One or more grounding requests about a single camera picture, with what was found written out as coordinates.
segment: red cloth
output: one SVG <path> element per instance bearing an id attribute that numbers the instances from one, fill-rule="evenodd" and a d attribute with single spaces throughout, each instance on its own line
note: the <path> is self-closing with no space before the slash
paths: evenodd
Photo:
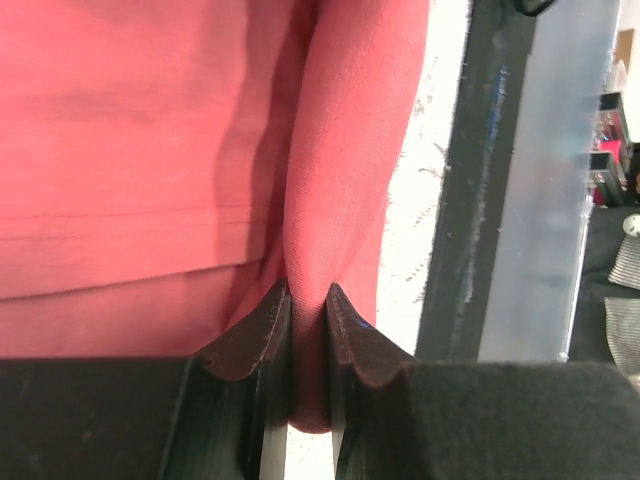
<path id="1" fill-rule="evenodd" d="M 0 4 L 0 355 L 173 355 L 274 280 L 326 428 L 332 281 L 375 321 L 425 0 Z"/>

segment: ribbed gray object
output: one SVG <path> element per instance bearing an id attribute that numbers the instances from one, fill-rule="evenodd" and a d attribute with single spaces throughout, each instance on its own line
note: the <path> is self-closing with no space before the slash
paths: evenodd
<path id="1" fill-rule="evenodd" d="M 624 238 L 609 281 L 640 290 L 640 238 L 628 235 Z"/>
<path id="2" fill-rule="evenodd" d="M 605 298 L 607 342 L 626 375 L 640 374 L 640 299 Z"/>

